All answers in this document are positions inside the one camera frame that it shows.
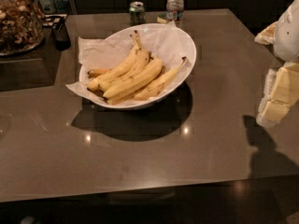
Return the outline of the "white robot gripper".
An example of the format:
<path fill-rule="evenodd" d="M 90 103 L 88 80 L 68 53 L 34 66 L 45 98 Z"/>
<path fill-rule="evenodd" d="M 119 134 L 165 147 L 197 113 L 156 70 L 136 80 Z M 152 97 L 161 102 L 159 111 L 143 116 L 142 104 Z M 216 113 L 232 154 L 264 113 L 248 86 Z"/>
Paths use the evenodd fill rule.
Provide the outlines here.
<path fill-rule="evenodd" d="M 299 0 L 293 0 L 278 22 L 264 28 L 254 41 L 274 42 L 275 55 L 285 61 L 278 70 L 270 69 L 265 78 L 256 122 L 269 128 L 279 124 L 299 101 Z"/>

